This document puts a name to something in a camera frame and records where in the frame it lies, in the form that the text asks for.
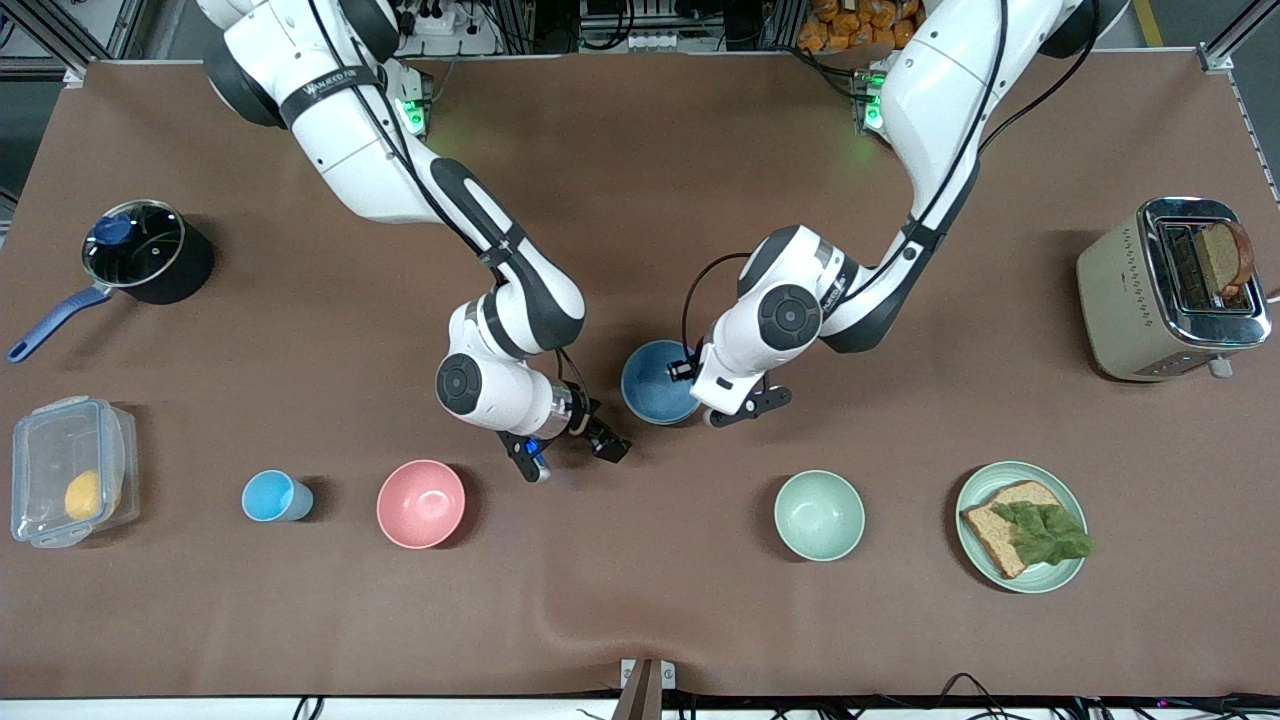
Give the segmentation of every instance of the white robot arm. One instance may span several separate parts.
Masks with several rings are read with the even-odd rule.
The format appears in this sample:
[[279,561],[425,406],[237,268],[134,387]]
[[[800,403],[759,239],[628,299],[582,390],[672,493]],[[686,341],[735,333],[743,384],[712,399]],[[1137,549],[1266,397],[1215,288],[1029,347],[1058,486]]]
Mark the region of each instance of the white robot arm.
[[1073,15],[1082,24],[1080,13],[1096,33],[1096,0],[945,0],[929,15],[881,88],[884,133],[915,193],[906,224],[873,268],[804,225],[764,238],[739,275],[737,304],[695,357],[671,366],[672,379],[694,379],[712,425],[787,404],[786,388],[755,386],[817,338],[836,352],[883,340],[968,197],[991,111],[1046,38]]
[[547,445],[585,437],[617,462],[630,442],[595,413],[598,401],[529,368],[562,352],[582,329],[573,281],[461,163],[419,142],[387,100],[398,35],[384,0],[202,0],[225,24],[205,68],[223,100],[259,124],[288,128],[330,190],[357,215],[383,223],[444,223],[497,279],[449,319],[449,355],[436,395],[457,418],[498,433],[525,478],[545,479]]

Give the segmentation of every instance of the sandwich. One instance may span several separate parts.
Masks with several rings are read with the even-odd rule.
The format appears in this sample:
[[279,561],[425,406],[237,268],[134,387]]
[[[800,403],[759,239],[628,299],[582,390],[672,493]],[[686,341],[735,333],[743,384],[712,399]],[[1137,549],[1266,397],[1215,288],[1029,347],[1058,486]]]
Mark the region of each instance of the sandwich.
[[1001,488],[961,512],[1000,573],[1014,579],[1038,562],[1088,557],[1093,538],[1050,489],[1036,480]]

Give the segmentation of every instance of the toaster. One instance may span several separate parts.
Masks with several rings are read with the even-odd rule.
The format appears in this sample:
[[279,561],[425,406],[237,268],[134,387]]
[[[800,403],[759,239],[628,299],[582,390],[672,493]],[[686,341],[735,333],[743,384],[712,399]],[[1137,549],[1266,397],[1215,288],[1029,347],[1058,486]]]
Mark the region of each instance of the toaster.
[[1160,197],[1080,254],[1084,324],[1105,373],[1158,382],[1208,365],[1226,378],[1228,357],[1267,338],[1271,315],[1257,273],[1224,300],[1201,270],[1196,234],[1220,220],[1239,222],[1216,200]]

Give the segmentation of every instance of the blue cup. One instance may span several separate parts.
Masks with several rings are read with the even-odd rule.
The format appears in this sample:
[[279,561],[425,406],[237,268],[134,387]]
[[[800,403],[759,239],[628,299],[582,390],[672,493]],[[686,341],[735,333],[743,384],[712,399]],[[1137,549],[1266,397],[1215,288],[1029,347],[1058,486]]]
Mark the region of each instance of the blue cup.
[[672,382],[667,364],[684,360],[685,347],[673,340],[655,340],[636,348],[622,366],[622,400],[637,418],[654,425],[672,425],[698,410],[689,395],[692,380]]
[[250,520],[288,523],[311,512],[311,488],[279,470],[253,475],[241,493],[241,507]]

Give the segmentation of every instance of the blue lid knob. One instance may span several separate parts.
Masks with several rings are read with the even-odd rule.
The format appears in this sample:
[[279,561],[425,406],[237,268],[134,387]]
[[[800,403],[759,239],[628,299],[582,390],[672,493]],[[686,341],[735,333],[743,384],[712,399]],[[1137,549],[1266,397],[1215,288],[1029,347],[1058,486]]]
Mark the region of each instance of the blue lid knob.
[[124,213],[102,217],[93,223],[93,241],[99,245],[120,245],[133,232],[133,222]]

